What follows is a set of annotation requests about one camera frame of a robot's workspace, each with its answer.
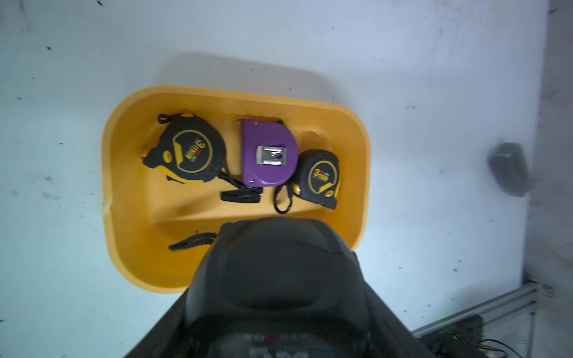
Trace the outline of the aluminium mounting rail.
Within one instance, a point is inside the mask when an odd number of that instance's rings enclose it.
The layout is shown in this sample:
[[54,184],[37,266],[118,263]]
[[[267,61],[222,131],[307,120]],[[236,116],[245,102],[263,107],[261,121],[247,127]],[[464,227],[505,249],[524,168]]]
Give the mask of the aluminium mounting rail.
[[509,322],[510,319],[514,319],[525,313],[534,313],[537,307],[538,292],[538,283],[530,282],[513,292],[506,293],[498,296],[498,298],[485,301],[474,307],[425,325],[414,330],[412,334],[417,338],[421,338],[473,316],[480,316],[482,318],[484,329],[493,328],[494,325]]

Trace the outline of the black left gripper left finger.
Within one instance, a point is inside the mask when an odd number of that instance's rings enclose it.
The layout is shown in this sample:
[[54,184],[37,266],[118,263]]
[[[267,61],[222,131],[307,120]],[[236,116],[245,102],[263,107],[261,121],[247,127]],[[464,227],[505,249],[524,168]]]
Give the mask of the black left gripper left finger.
[[195,292],[186,290],[125,357],[197,357],[188,320]]

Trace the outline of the small black yellow tape measure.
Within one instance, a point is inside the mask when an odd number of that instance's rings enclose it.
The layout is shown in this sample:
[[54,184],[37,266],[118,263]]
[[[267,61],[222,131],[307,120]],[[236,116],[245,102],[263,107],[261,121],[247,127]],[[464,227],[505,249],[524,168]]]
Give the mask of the small black yellow tape measure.
[[[338,157],[326,150],[309,149],[298,156],[295,172],[286,183],[277,186],[273,195],[275,211],[285,215],[292,208],[294,196],[330,210],[337,208],[337,193],[340,187],[341,171]],[[278,194],[286,188],[289,205],[278,207]]]

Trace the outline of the yellow plastic storage box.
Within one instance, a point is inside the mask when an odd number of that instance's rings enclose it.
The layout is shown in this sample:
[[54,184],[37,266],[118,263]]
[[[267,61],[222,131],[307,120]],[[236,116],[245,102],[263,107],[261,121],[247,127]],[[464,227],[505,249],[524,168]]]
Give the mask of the yellow plastic storage box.
[[143,164],[158,144],[162,113],[192,113],[222,134],[228,164],[241,170],[240,118],[282,120],[301,150],[324,149],[340,161],[342,179],[335,210],[294,198],[289,215],[318,219],[356,249],[366,229],[371,146],[359,117],[338,104],[219,89],[159,86],[124,99],[110,115],[102,140],[104,229],[117,270],[141,289],[161,294],[183,292],[206,248],[170,251],[172,244],[227,222],[274,216],[272,190],[257,204],[224,202],[228,183],[176,183]]

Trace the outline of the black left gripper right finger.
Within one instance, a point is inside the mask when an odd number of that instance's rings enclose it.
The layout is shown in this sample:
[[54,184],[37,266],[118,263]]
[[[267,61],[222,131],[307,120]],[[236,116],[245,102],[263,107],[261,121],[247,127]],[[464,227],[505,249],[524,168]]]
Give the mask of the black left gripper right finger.
[[361,286],[358,322],[365,338],[358,357],[434,357],[370,286]]

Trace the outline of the large black yellow tape measure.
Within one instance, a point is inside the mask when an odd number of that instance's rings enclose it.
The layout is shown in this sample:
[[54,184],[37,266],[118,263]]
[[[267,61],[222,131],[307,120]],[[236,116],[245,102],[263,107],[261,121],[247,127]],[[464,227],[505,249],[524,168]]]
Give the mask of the large black yellow tape measure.
[[211,124],[191,113],[161,114],[165,126],[158,144],[143,158],[143,165],[178,183],[208,183],[220,179],[234,189],[220,194],[222,201],[257,204],[263,189],[244,184],[231,174],[225,141]]

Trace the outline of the black 5M tape measure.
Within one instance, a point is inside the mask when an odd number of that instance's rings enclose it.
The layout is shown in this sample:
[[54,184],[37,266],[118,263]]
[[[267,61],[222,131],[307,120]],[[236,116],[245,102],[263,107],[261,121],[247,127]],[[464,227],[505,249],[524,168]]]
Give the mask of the black 5M tape measure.
[[266,218],[196,234],[207,246],[167,357],[371,357],[358,260],[328,225]]

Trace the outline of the black stapler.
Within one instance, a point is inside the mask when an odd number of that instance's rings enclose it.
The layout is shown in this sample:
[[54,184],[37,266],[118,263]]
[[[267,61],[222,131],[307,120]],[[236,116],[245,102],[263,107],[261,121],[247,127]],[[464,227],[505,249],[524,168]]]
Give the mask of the black stapler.
[[519,143],[499,144],[490,152],[487,164],[505,194],[524,197],[530,191],[530,173]]

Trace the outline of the purple tape measure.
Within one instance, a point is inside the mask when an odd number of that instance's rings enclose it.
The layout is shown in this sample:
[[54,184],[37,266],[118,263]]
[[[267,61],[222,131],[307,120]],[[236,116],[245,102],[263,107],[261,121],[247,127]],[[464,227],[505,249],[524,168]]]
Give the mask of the purple tape measure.
[[286,183],[298,164],[298,145],[282,121],[240,119],[243,183],[274,187]]

